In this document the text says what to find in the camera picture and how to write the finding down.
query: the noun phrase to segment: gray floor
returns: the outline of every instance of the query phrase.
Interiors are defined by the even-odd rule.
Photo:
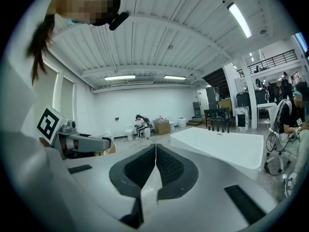
[[[186,128],[175,128],[175,132],[179,132],[185,129],[190,128],[191,126],[187,126]],[[205,125],[197,126],[199,128],[206,129]],[[267,158],[266,153],[266,141],[268,137],[268,128],[267,125],[260,125],[259,131],[251,130],[246,133],[250,134],[259,134],[264,136],[264,153],[263,153],[263,161],[262,165],[258,174],[257,183],[262,186],[269,194],[271,194],[278,202],[281,202],[284,199],[284,179],[282,177],[282,174],[278,176],[271,176],[267,174],[264,170],[264,162]],[[150,144],[153,144],[155,140],[159,144],[163,145],[171,145],[170,142],[170,134],[166,135],[154,135],[147,140],[146,138],[143,138],[141,140],[133,140],[129,142],[127,138],[121,138],[121,139],[115,139],[116,144],[116,152],[121,152],[124,150],[130,150],[134,149],[138,146],[148,146]],[[279,169],[279,161],[275,160],[269,163],[269,169],[272,174],[277,174]],[[295,161],[292,161],[290,166],[286,169],[285,174],[289,175],[292,173],[293,168],[295,166]],[[159,174],[159,170],[155,167],[152,174],[150,175],[147,183],[145,184],[144,188],[141,192],[141,198],[142,198],[142,206],[143,206],[143,213],[145,218],[147,219],[147,214],[151,212],[151,210],[156,206],[156,194],[157,191],[162,188],[161,178]]]

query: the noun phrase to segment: railing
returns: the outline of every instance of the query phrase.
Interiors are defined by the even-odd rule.
[[[262,71],[268,70],[272,67],[278,66],[280,64],[288,63],[288,62],[291,62],[291,61],[296,60],[296,59],[297,59],[297,57],[296,57],[295,51],[293,49],[293,50],[281,53],[279,55],[276,55],[272,58],[268,58],[268,59],[265,59],[261,62],[250,65],[247,68],[249,70],[249,73],[252,75],[254,73],[262,72]],[[238,72],[238,74],[241,78],[244,77],[242,70],[238,70],[237,72]]]

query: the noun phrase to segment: white bathtub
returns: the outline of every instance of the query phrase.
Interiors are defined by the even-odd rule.
[[[262,163],[262,135],[190,128],[170,136],[171,145],[223,160],[256,180]]]

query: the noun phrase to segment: white corrugated ceiling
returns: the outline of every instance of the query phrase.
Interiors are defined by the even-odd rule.
[[[251,38],[227,10],[231,2],[246,18]],[[127,83],[103,78],[122,74],[153,77],[152,83],[174,82],[165,74],[187,77],[179,83],[204,83],[206,74],[294,30],[271,0],[121,0],[122,11],[130,17],[115,31],[71,25],[57,15],[50,52],[95,88]],[[262,35],[262,29],[268,32]]]

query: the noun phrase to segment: ceiling light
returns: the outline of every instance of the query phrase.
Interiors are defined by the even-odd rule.
[[[134,79],[135,75],[115,75],[115,76],[105,76],[106,81],[120,80],[120,79]]]
[[[177,80],[185,80],[185,77],[183,76],[173,76],[173,75],[165,75],[165,79],[177,79]]]
[[[236,18],[236,20],[240,24],[242,30],[244,31],[246,37],[250,38],[252,36],[252,33],[250,31],[250,28],[249,28],[245,18],[243,17],[242,13],[240,12],[239,8],[237,7],[237,5],[232,2],[232,3],[230,3],[230,5],[228,5],[227,9]]]

